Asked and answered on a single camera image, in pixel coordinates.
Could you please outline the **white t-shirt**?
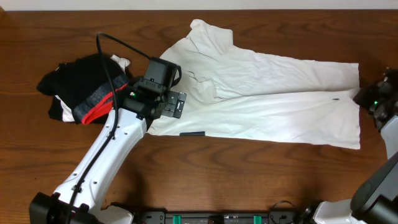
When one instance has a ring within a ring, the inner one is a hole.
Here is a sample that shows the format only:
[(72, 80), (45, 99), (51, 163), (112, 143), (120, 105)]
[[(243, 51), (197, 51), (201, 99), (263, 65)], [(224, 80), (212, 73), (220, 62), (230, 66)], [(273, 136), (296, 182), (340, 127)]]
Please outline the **white t-shirt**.
[(187, 96), (179, 119), (161, 117), (157, 136), (207, 136), (329, 144), (359, 149), (356, 63), (257, 53), (233, 44), (233, 32), (192, 21), (162, 58), (182, 68), (175, 91)]

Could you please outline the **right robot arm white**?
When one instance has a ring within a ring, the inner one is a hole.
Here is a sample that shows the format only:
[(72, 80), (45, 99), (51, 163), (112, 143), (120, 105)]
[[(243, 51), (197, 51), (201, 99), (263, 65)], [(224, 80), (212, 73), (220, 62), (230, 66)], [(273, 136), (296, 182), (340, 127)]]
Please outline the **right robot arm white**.
[(354, 101), (374, 118), (386, 145), (387, 162), (348, 200), (322, 202), (312, 223), (397, 223), (397, 82), (361, 89)]

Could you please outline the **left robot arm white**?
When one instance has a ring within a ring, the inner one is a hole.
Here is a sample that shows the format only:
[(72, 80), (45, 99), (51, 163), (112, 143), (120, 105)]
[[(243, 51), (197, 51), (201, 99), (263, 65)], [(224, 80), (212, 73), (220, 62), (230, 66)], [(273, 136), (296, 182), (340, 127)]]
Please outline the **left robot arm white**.
[(52, 195), (38, 193), (29, 206), (31, 223), (132, 223), (134, 214), (110, 205), (104, 197), (131, 149), (160, 116), (180, 118), (184, 92), (128, 88), (121, 107), (108, 119), (82, 161)]

